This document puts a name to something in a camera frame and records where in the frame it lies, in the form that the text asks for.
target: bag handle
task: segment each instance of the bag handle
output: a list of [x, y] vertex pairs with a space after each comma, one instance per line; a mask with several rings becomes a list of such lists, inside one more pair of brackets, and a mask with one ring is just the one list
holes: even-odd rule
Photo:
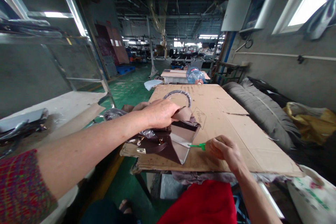
[[169, 92], [168, 94], [166, 94], [164, 97], [163, 97], [163, 100], [164, 99], [167, 99], [168, 96], [174, 94], [174, 93], [181, 93], [181, 94], [184, 94], [187, 98], [188, 98], [188, 107], [190, 108], [191, 107], [191, 97], [190, 97], [190, 94], [187, 93], [186, 91], [183, 91], [183, 90], [174, 90], [174, 91], [171, 91]]
[[318, 185], [318, 186], [324, 186], [325, 183], [323, 182], [323, 180], [320, 178], [319, 174], [314, 171], [313, 169], [310, 169], [309, 167], [300, 165], [300, 169], [308, 176], [310, 177], [313, 182]]

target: cardboard sheet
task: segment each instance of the cardboard sheet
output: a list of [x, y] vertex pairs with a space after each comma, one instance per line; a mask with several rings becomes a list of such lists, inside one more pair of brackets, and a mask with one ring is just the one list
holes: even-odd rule
[[[202, 73], [204, 73], [204, 77], [205, 79], [210, 79], [210, 77], [207, 75], [206, 72], [201, 71]], [[186, 78], [186, 73], [187, 71], [184, 70], [170, 70], [170, 69], [165, 69], [161, 76], [162, 77], [177, 77], [177, 78]]]
[[[191, 96], [191, 110], [201, 124], [194, 145], [218, 135], [226, 135], [239, 146], [248, 169], [255, 173], [286, 176], [303, 176], [295, 162], [273, 141], [267, 138], [246, 110], [231, 98], [219, 85], [163, 85], [158, 86], [150, 101], [162, 99], [168, 92], [184, 90]], [[170, 96], [180, 106], [185, 106], [183, 95]], [[123, 153], [132, 156], [134, 150], [124, 146]], [[140, 169], [178, 170], [194, 172], [229, 172], [225, 161], [209, 156], [199, 148], [191, 148], [184, 165], [176, 164], [155, 154], [141, 155]]]

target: white bag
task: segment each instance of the white bag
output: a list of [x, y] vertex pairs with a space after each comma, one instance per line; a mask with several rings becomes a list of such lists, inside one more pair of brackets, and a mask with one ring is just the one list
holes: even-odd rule
[[287, 186], [302, 222], [336, 223], [336, 187], [313, 169], [300, 168], [307, 176], [293, 178]]

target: plastic water bottle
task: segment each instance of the plastic water bottle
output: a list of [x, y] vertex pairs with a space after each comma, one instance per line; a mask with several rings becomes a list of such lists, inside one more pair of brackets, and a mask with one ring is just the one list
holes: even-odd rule
[[187, 73], [185, 74], [185, 76], [187, 77], [187, 79], [188, 79], [188, 77], [189, 77], [189, 74], [192, 72], [192, 71], [199, 71], [199, 69], [197, 68], [197, 67], [190, 67], [188, 70], [187, 70]]
[[199, 70], [192, 71], [188, 76], [188, 83], [195, 84], [195, 80], [201, 79], [203, 83], [205, 82], [204, 73]]

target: knitted sleeve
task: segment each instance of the knitted sleeve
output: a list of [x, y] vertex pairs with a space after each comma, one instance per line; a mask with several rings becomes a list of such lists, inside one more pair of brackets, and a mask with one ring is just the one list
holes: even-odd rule
[[36, 154], [33, 149], [0, 160], [0, 223], [40, 223], [57, 208]]

